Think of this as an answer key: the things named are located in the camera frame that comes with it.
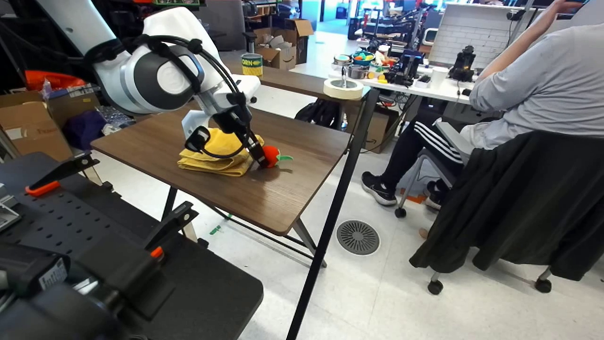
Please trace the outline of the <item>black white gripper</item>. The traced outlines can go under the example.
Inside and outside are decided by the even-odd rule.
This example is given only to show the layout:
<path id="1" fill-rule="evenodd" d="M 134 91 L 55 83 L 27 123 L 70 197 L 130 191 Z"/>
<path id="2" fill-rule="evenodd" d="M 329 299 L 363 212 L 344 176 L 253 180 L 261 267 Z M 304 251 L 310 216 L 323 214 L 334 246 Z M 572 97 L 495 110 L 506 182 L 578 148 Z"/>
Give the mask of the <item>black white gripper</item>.
<path id="1" fill-rule="evenodd" d="M 195 97 L 198 110 L 189 110 L 181 119 L 185 148 L 202 151 L 212 138 L 210 123 L 223 132 L 236 134 L 253 161 L 266 168 L 268 159 L 255 132 L 251 131 L 249 106 L 257 98 L 261 80 L 257 76 L 234 76 L 236 89 L 225 81 L 206 81 L 202 93 Z"/>

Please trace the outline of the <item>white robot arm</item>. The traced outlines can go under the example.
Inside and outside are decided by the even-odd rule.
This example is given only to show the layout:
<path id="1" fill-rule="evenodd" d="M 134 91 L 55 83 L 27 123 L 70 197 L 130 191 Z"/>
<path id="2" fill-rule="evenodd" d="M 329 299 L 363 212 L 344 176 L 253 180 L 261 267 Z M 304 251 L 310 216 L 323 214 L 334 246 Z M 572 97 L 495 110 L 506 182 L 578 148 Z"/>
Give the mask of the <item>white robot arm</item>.
<path id="1" fill-rule="evenodd" d="M 249 114 L 261 81 L 232 76 L 191 10 L 157 12 L 144 19 L 140 36 L 119 38 L 93 0 L 34 2 L 91 64 L 111 104 L 130 114 L 161 114 L 196 102 L 198 119 L 183 119 L 187 149 L 208 151 L 208 121 L 215 121 L 225 134 L 236 136 L 238 151 L 247 149 L 257 165 L 270 165 Z"/>

